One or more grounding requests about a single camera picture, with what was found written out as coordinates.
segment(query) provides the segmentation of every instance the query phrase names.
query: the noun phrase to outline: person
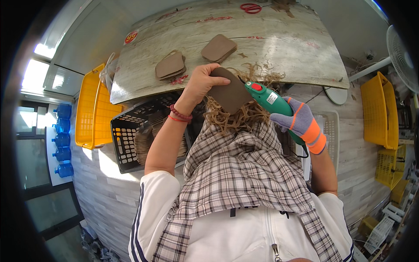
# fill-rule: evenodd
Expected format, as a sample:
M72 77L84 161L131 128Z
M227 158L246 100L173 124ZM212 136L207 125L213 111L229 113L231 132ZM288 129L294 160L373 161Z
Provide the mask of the person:
M150 147L129 239L131 260L350 261L353 243L326 138L304 103L284 97L294 116L270 119L306 142L312 192L300 159L282 154L271 121L225 136L205 121L180 186L174 169L188 116L212 86L230 82L209 76L219 66L194 69Z

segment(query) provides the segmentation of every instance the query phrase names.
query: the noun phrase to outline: sticker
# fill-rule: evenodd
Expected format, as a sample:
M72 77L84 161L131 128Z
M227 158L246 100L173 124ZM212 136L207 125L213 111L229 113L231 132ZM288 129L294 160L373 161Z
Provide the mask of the sticker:
M271 105L275 102L275 100L278 98L278 95L275 94L274 92L272 92L268 98L266 99L266 101L268 101L268 103L270 103Z
M135 31L132 31L131 33L129 33L125 38L124 45L129 44L132 41L134 41L134 39L137 37L137 35L138 35L138 30L135 30Z

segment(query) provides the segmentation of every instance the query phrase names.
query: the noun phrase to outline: red beaded bracelet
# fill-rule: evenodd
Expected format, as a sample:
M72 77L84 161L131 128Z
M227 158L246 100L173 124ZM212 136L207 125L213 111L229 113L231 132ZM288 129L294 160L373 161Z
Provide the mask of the red beaded bracelet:
M170 110L177 116L177 117L179 117L179 118L181 118L181 119L184 119L184 120L186 120L186 121L189 121L189 120L191 120L192 119L192 115L190 115L190 116L185 116L185 115L182 115L181 113L179 113L179 112L177 112L177 110L175 109L175 104L171 104L170 105Z
M188 121L183 121L183 120L179 120L179 119L173 118L173 117L171 117L170 115L168 115L168 117L169 117L170 119L173 119L173 120L178 121L178 122L188 122Z

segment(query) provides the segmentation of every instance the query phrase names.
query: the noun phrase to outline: plaid cloth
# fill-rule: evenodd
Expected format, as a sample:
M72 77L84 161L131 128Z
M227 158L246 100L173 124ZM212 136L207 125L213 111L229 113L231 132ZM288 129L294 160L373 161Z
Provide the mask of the plaid cloth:
M195 218L246 206L299 213L321 261L342 261L316 212L300 160L282 155L272 122L229 132L207 121L184 167L185 184L170 209L152 261L183 261Z

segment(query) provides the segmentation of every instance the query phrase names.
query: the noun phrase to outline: glass door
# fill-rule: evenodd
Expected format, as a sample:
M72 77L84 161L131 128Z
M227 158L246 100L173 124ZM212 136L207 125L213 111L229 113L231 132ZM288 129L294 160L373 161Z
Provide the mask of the glass door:
M21 101L15 112L16 159L23 200L57 261L89 261L80 245L84 219L72 182L52 186L48 167L48 104Z

